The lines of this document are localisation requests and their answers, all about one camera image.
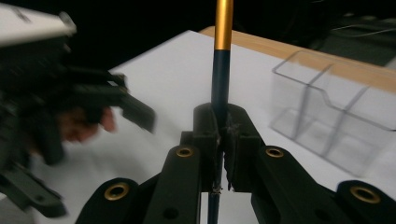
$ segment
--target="wooden edge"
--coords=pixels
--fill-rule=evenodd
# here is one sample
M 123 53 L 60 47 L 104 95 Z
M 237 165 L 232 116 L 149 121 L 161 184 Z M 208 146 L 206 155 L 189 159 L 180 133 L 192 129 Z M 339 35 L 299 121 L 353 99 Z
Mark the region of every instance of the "wooden edge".
M 204 30 L 199 32 L 202 35 L 215 36 L 215 26 L 206 27 Z M 359 67 L 360 72 L 358 74 L 346 73 L 345 71 L 334 70 L 334 73 L 340 77 L 351 79 L 362 83 L 364 85 L 373 86 L 384 91 L 396 92 L 396 70 L 388 69 L 386 67 L 381 67 L 378 65 L 363 63 L 339 56 L 334 56 L 327 53 L 318 52 L 312 49 L 304 49 L 296 47 L 293 45 L 281 43 L 275 40 L 266 39 L 263 37 L 244 34 L 241 32 L 233 31 L 232 33 L 232 43 L 246 48 L 252 49 L 267 55 L 271 55 L 280 59 L 287 59 L 293 53 L 297 51 L 305 51 L 316 54 L 323 57 L 323 62 L 334 60 L 335 63 L 340 64 L 350 64 L 352 67 Z M 306 66 L 317 67 L 318 60 L 314 62 L 304 62 Z

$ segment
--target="clear plastic container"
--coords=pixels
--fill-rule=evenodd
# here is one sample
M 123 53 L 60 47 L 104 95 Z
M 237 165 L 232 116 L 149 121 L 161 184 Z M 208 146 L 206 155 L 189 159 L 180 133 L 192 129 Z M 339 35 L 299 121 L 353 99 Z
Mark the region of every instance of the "clear plastic container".
M 392 143 L 396 77 L 298 51 L 274 68 L 271 128 L 356 176 Z

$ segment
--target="white table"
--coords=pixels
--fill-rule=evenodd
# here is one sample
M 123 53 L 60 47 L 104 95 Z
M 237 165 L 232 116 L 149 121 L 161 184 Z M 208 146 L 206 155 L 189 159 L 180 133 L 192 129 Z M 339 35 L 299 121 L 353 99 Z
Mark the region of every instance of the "white table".
M 182 131 L 192 130 L 193 109 L 210 101 L 213 38 L 187 31 L 124 63 L 113 72 L 128 77 L 132 96 L 151 106 L 158 116 L 155 133 L 138 128 L 115 108 L 118 131 L 99 133 L 85 144 L 66 144 L 66 160 L 54 167 L 35 158 L 35 175 L 64 197 L 68 216 L 47 219 L 35 214 L 37 223 L 70 224 L 93 192 L 115 177 L 142 183 L 158 174 L 170 148 L 177 146 Z M 271 130 L 272 68 L 280 59 L 232 45 L 229 103 L 244 107 L 267 145 L 287 149 L 319 184 L 335 190 L 339 182 L 355 179 L 310 151 Z M 360 180 L 396 198 L 395 150 L 380 155 Z M 223 172 L 219 224 L 257 223 L 250 194 L 226 189 Z M 206 223 L 206 194 L 201 222 Z

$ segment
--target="human hand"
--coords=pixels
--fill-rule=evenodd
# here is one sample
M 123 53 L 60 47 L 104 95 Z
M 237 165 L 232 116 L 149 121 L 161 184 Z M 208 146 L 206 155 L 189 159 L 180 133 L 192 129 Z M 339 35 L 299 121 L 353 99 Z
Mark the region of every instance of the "human hand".
M 113 111 L 110 107 L 103 109 L 100 124 L 87 122 L 85 111 L 81 107 L 75 107 L 57 116 L 61 137 L 64 141 L 84 142 L 96 135 L 100 126 L 108 131 L 116 131 Z

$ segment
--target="white surface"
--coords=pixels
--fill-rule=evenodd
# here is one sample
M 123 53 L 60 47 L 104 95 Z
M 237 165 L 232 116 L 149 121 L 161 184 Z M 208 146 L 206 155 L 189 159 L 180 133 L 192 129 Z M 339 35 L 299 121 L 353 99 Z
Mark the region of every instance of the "white surface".
M 211 37 L 185 32 L 114 69 L 128 77 L 132 96 L 157 112 L 155 134 L 122 118 L 116 108 L 116 133 L 101 132 L 87 144 L 66 145 L 67 159 L 55 167 L 37 160 L 35 174 L 64 196 L 69 212 L 67 217 L 56 219 L 36 213 L 37 223 L 74 223 L 84 203 L 105 181 L 126 177 L 142 183 L 161 171 L 168 150 L 178 145 L 181 132 L 192 130 L 193 109 L 210 101 L 213 42 Z M 265 143 L 287 149 L 319 184 L 329 189 L 335 190 L 340 181 L 353 179 L 268 127 L 272 68 L 281 60 L 234 45 L 231 54 L 229 103 L 246 109 Z M 393 158 L 394 150 L 388 150 L 361 180 L 396 198 Z M 219 224 L 258 223 L 250 195 L 233 193 L 226 186 L 224 176 Z M 206 223 L 206 197 L 203 195 L 201 223 Z
M 0 48 L 75 32 L 76 26 L 59 16 L 0 3 Z

